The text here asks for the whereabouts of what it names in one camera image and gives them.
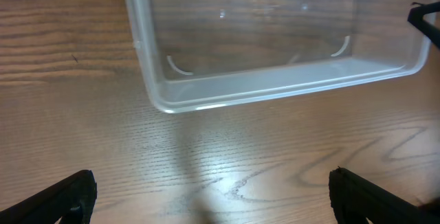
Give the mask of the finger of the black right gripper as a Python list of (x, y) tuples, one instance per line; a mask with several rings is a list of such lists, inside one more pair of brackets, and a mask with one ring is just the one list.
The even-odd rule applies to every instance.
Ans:
[(437, 48), (440, 47), (440, 31), (431, 23), (427, 22), (424, 17), (427, 14), (433, 14), (439, 12), (439, 2), (423, 4), (419, 2), (412, 2), (411, 5), (415, 5), (415, 8), (411, 8), (408, 14), (407, 21), (417, 28), (423, 35), (428, 37), (432, 44)]

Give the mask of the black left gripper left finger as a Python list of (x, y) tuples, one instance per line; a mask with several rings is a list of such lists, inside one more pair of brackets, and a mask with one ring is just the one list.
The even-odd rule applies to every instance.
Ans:
[(1, 211), (9, 224), (89, 224), (97, 199), (97, 183), (90, 170), (80, 170), (22, 202)]

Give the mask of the clear plastic container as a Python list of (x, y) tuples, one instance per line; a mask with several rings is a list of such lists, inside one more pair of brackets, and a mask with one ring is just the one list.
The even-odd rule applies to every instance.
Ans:
[(183, 113), (414, 74), (408, 15), (438, 0), (125, 1), (151, 103)]

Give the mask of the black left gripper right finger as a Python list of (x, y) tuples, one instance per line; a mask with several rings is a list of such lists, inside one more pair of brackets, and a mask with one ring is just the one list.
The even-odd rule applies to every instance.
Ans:
[(346, 168), (329, 173), (329, 197), (339, 224), (439, 222), (439, 199), (412, 205)]

